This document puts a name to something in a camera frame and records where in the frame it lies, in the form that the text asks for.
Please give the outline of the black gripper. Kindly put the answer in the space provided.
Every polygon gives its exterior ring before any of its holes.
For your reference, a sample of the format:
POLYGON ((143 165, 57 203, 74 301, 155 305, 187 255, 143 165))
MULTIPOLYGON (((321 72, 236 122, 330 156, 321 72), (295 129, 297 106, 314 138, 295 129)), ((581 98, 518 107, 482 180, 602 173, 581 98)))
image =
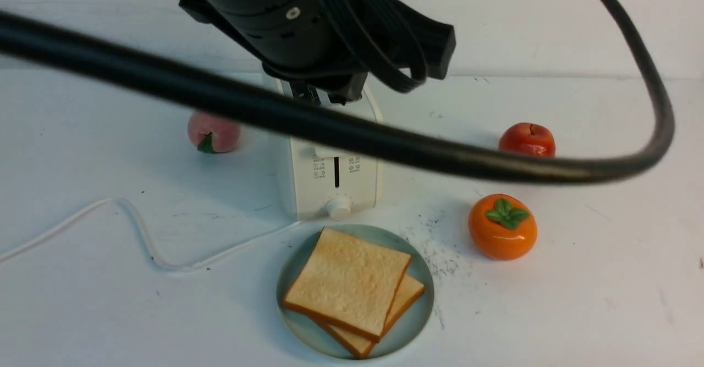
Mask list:
POLYGON ((361 97, 372 74, 408 93, 447 76, 454 27, 400 0, 180 0, 261 61, 267 75, 324 91, 334 103, 361 97))

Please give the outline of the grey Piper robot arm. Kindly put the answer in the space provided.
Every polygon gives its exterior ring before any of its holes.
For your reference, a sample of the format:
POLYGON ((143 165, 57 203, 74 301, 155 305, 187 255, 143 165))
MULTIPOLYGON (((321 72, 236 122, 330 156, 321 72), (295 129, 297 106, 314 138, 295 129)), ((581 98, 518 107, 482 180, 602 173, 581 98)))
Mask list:
POLYGON ((361 98, 373 75, 408 93, 447 76, 455 31, 399 0, 180 0, 261 61, 271 77, 328 94, 361 98))

